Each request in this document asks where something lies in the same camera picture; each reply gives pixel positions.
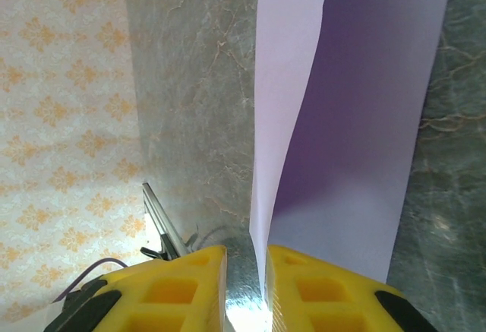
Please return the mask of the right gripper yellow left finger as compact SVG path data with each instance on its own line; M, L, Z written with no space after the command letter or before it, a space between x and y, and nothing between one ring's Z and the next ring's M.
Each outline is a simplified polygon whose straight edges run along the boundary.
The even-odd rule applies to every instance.
M216 245L104 274L43 332L224 332L226 268Z

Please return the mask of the purple paper sheet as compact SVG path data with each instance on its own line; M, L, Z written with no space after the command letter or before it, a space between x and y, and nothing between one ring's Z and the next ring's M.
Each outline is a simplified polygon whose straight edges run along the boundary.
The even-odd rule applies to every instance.
M447 0L257 0L250 234L387 278Z

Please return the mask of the long aluminium rail frame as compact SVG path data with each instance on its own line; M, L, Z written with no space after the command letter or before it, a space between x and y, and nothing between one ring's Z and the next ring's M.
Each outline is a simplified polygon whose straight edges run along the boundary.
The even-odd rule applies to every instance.
M169 254L169 261L189 254L188 247L182 241L161 203L148 183L142 184L144 195L144 206L147 214L155 226L158 238L165 234L166 250Z

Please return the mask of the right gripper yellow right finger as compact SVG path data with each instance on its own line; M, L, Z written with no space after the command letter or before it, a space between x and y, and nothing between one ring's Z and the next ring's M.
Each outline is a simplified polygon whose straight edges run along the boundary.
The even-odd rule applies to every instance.
M437 332L397 289L293 249L267 249L271 332Z

